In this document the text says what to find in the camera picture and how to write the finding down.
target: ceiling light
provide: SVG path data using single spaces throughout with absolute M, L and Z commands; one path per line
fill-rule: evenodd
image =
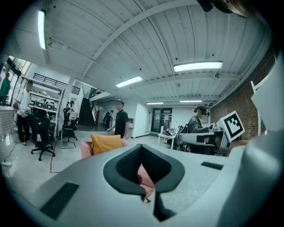
M 45 25 L 45 13 L 40 10 L 38 13 L 38 18 L 37 18 L 39 43 L 40 43 L 40 47 L 45 50 L 44 25 Z
M 194 69 L 221 69 L 223 66 L 222 61 L 206 61 L 206 62 L 192 62 L 187 64 L 178 64 L 174 66 L 175 72 L 194 70 Z
M 148 102 L 146 103 L 147 105 L 159 105 L 159 104 L 164 104 L 163 102 Z
M 180 102 L 202 102 L 202 100 L 181 100 Z
M 132 78 L 132 79 L 130 79 L 130 80 L 126 80 L 126 81 L 124 81 L 124 82 L 122 82 L 122 83 L 119 83 L 119 84 L 117 84 L 116 86 L 117 86 L 117 87 L 123 87 L 123 86 L 126 86 L 126 85 L 128 85 L 128 84 L 131 84 L 131 83 L 135 83 L 135 82 L 137 82 L 137 81 L 140 81 L 140 80 L 142 80 L 142 78 L 141 78 L 140 76 L 137 76 L 137 77 L 134 77 L 134 78 Z

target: door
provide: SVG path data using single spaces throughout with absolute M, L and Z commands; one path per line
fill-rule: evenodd
M 153 108 L 151 132 L 160 133 L 161 127 L 170 128 L 172 122 L 172 108 Z
M 147 110 L 147 119 L 145 125 L 145 133 L 149 132 L 150 130 L 150 122 L 151 122 L 151 111 Z

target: green shirt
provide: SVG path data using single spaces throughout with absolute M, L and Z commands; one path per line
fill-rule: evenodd
M 5 96 L 8 94 L 10 90 L 10 83 L 11 81 L 4 79 L 2 82 L 1 90 L 0 90 L 0 96 Z

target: cable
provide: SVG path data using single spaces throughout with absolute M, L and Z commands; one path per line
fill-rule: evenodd
M 6 157 L 4 158 L 4 162 L 6 162 L 6 158 L 9 158 L 9 157 L 10 157 L 12 151 L 10 151 L 9 156 L 6 156 Z

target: staircase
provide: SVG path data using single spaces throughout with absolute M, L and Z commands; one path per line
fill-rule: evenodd
M 90 101 L 87 98 L 83 98 L 82 100 L 78 124 L 79 125 L 90 125 L 90 126 L 95 125 Z

